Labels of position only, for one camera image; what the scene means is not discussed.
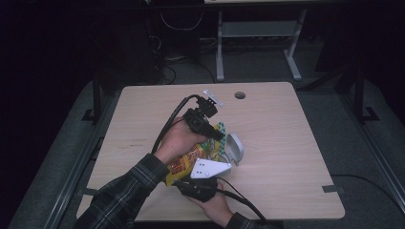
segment snack bag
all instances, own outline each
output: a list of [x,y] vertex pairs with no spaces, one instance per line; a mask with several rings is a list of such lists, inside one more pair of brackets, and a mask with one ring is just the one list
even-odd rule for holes
[[[222,122],[214,126],[225,135],[225,128]],[[209,138],[206,142],[195,145],[187,154],[180,156],[170,163],[167,168],[170,173],[166,176],[167,186],[172,185],[176,180],[180,180],[191,174],[197,158],[220,160],[220,155],[224,154],[225,137],[220,141]]]

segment dark background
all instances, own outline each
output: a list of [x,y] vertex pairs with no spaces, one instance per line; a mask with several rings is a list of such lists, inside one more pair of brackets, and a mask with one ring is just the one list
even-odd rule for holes
[[[86,1],[85,5],[98,6],[101,2],[105,3]],[[121,31],[125,31],[125,26],[136,25],[138,32],[134,36],[141,38],[139,42],[145,41],[142,35],[147,29],[139,23],[143,16],[132,17],[129,13],[113,18],[111,14],[77,12],[77,5],[66,0],[8,0],[0,4],[0,227],[4,228],[76,97],[96,71],[109,66],[121,70],[122,75],[133,76],[130,80],[125,77],[106,79],[110,81],[104,87],[119,81],[111,90],[124,84],[156,83],[158,73],[137,64],[137,57],[146,56],[141,54],[145,50],[123,51],[125,47],[132,45],[136,49],[139,45],[122,41],[126,33]],[[384,1],[367,8],[332,8],[328,15],[325,15],[328,11],[314,8],[309,12],[303,33],[326,39],[318,65],[320,70],[333,70],[351,58],[359,60],[367,78],[380,88],[403,123],[404,10],[404,3],[397,1]],[[101,44],[110,44],[109,52],[117,52],[122,61],[134,58],[132,69],[114,63],[111,56],[95,44],[94,37]],[[156,61],[151,55],[145,58]],[[137,77],[139,73],[152,76]]]

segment gray carpet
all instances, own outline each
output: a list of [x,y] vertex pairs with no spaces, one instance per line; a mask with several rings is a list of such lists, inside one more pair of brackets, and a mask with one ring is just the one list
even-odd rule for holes
[[[284,59],[282,50],[286,47],[286,42],[270,44],[263,50],[226,55],[225,82],[288,81],[299,88],[321,75],[314,72],[317,56],[322,48],[321,41],[299,43],[295,59],[304,77],[300,82],[292,80]],[[203,55],[201,64],[203,67],[185,59],[168,66],[176,71],[176,84],[211,83],[209,71],[215,75],[215,55]],[[164,72],[167,78],[174,76],[169,69]],[[380,91],[369,82],[365,85],[365,105],[373,107],[380,120],[360,126],[348,105],[348,101],[350,104],[352,100],[351,95],[338,95],[332,89],[337,79],[334,78],[312,92],[298,93],[328,169],[332,175],[361,176],[391,194],[376,164],[373,149],[365,140],[362,130],[367,129],[371,133],[398,178],[404,181],[405,127],[385,104]],[[92,108],[91,84],[83,89],[17,211],[11,228],[44,228],[77,154],[81,153],[86,144],[92,146],[89,148],[91,150],[96,148],[96,141],[103,137],[108,128],[111,111],[118,98],[119,94],[103,96],[105,116],[98,125],[93,126],[91,122],[81,121],[86,110]],[[98,129],[97,135],[92,135],[95,129]],[[57,223],[59,228],[71,228],[75,222],[75,212],[93,165],[94,162],[91,161],[81,176],[72,199],[66,203],[66,211],[63,211],[63,217]],[[332,179],[339,189],[346,215],[339,220],[287,220],[285,228],[405,228],[405,215],[374,185],[359,177]]]

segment wooden table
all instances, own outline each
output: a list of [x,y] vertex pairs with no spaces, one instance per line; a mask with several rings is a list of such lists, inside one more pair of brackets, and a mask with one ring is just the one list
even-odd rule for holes
[[[105,136],[88,188],[99,189],[133,167],[153,144],[179,103],[208,89],[224,102],[209,119],[223,122],[227,133],[242,141],[245,156],[225,176],[267,219],[340,219],[345,215],[297,95],[289,83],[137,86],[123,90]],[[237,99],[236,92],[245,93]],[[194,100],[183,108],[195,108]],[[77,216],[89,206],[84,196]],[[258,217],[241,203],[230,208],[250,219]],[[208,220],[176,187],[159,184],[142,206],[140,221]]]

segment hand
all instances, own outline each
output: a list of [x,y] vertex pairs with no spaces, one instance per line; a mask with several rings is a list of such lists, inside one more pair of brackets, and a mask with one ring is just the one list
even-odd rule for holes
[[205,142],[206,136],[192,133],[182,117],[176,117],[175,123],[161,141],[155,156],[164,164],[169,164],[178,156],[185,155],[195,144]]
[[[218,189],[224,189],[224,186],[220,182],[218,182]],[[215,194],[215,197],[207,202],[201,202],[194,198],[187,198],[191,202],[200,206],[208,218],[210,218],[212,221],[222,226],[223,228],[226,227],[233,216],[233,213],[230,211],[229,206],[226,202],[226,197],[222,193],[217,192],[217,194]]]

